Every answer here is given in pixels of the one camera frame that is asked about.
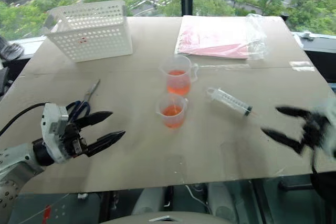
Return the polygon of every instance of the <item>white plastic basket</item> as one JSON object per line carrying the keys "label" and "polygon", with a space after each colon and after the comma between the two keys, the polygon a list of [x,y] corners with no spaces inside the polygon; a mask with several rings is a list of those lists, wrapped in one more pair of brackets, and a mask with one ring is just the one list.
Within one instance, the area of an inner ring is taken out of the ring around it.
{"label": "white plastic basket", "polygon": [[75,62],[132,54],[124,1],[61,6],[49,13],[53,23],[46,36]]}

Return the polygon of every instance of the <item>table surface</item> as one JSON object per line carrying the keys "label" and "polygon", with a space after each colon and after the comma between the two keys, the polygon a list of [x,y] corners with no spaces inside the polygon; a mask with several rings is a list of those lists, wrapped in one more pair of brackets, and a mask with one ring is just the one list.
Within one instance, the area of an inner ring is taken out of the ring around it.
{"label": "table surface", "polygon": [[[223,17],[240,22],[239,17]],[[87,142],[117,130],[124,137],[92,158],[80,156],[66,164],[49,166],[33,178],[24,191],[65,193],[157,187],[257,177],[276,177],[311,172],[310,150],[303,157],[269,141],[260,126],[277,128],[299,139],[301,120],[276,112],[288,104],[313,108],[332,94],[318,71],[295,71],[290,61],[309,61],[280,18],[267,17],[269,54],[264,60],[234,61],[193,57],[203,65],[248,64],[241,70],[201,68],[193,83],[186,120],[181,128],[165,127],[155,114],[155,103],[165,94],[158,66],[171,57],[180,17],[131,17],[133,54],[73,63],[49,40],[29,61],[0,102],[0,125],[37,102],[59,105],[82,99],[98,79],[92,111],[114,114],[83,130]],[[221,87],[254,107],[255,116],[242,117],[229,108],[207,102],[207,87]],[[20,118],[1,137],[0,148],[31,142],[41,137],[42,108]],[[322,151],[317,169],[335,170],[335,162]]]}

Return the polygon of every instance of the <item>plastic bag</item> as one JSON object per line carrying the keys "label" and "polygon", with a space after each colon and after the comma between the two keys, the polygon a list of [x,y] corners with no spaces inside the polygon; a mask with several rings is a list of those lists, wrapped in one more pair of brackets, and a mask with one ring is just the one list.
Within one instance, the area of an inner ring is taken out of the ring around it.
{"label": "plastic bag", "polygon": [[263,17],[183,16],[175,54],[214,56],[225,59],[263,59]]}

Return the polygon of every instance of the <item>plastic beaker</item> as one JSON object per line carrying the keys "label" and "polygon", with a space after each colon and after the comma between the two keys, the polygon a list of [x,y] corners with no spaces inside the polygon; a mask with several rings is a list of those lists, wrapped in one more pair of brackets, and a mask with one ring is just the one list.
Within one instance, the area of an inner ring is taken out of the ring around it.
{"label": "plastic beaker", "polygon": [[169,128],[178,128],[184,122],[188,100],[177,94],[166,94],[156,104],[156,112]]}
{"label": "plastic beaker", "polygon": [[192,64],[185,56],[174,56],[165,61],[159,69],[166,77],[169,93],[188,94],[191,83],[197,80],[198,64]]}

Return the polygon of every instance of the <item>orange liquid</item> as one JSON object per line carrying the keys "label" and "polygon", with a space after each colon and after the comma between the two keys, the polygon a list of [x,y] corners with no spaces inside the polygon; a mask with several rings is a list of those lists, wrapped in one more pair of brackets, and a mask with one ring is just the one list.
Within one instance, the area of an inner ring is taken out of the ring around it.
{"label": "orange liquid", "polygon": [[[170,105],[167,108],[164,109],[164,111],[162,112],[163,115],[165,116],[174,116],[179,114],[182,111],[182,108],[180,106],[176,106],[176,105]],[[164,122],[164,124],[169,127],[169,128],[178,128],[183,124],[183,120],[181,120],[180,122],[176,122],[176,123],[166,123]]]}
{"label": "orange liquid", "polygon": [[[168,74],[170,74],[172,76],[181,76],[181,75],[185,74],[185,71],[183,71],[183,70],[172,70]],[[185,75],[182,78],[185,78],[185,79],[181,80],[181,82],[185,83],[185,85],[183,85],[182,87],[178,87],[178,88],[167,85],[167,91],[169,93],[174,93],[174,94],[179,94],[179,95],[188,94],[189,91],[190,91],[190,86],[191,86],[189,76]]]}

